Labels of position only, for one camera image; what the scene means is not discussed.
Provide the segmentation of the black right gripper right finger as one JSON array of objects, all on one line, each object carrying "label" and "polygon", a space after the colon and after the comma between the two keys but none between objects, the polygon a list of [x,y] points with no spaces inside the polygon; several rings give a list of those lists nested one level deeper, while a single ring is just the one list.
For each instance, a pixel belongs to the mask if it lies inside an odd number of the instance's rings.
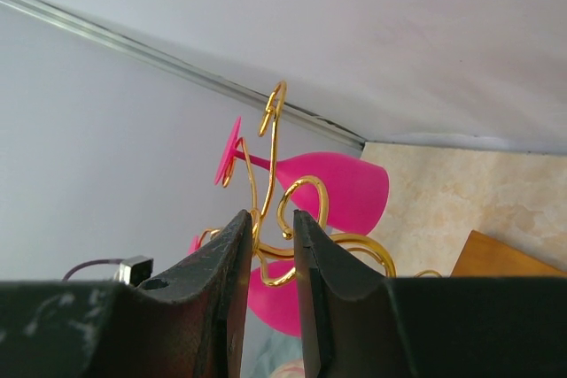
[{"label": "black right gripper right finger", "polygon": [[308,377],[563,377],[560,277],[388,278],[293,218]]}]

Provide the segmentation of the magenta plastic wine glass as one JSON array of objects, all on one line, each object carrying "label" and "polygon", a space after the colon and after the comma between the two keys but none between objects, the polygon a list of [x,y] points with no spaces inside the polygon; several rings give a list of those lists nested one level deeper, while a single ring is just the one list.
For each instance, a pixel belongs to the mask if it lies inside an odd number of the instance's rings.
[{"label": "magenta plastic wine glass", "polygon": [[[231,129],[214,179],[218,184],[225,177],[234,159],[245,160],[237,148],[241,117]],[[342,153],[317,151],[276,161],[276,179],[288,189],[300,177],[313,175],[324,184],[328,200],[328,224],[347,233],[367,235],[380,221],[389,197],[389,176],[386,170],[367,161]],[[316,188],[305,185],[291,195],[300,209],[317,217],[319,197]]]}]

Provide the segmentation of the clear wine glass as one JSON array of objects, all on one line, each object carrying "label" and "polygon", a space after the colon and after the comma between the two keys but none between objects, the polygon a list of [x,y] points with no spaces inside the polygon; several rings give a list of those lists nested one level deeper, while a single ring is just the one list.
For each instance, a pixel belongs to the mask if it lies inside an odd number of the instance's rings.
[{"label": "clear wine glass", "polygon": [[277,367],[269,378],[305,378],[303,359],[294,359]]}]

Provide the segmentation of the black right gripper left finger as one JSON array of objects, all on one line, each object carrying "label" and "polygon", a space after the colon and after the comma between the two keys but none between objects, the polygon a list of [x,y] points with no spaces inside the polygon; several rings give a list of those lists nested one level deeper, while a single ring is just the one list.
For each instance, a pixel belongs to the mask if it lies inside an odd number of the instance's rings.
[{"label": "black right gripper left finger", "polygon": [[4,377],[237,377],[252,217],[133,287],[116,281],[3,282]]}]

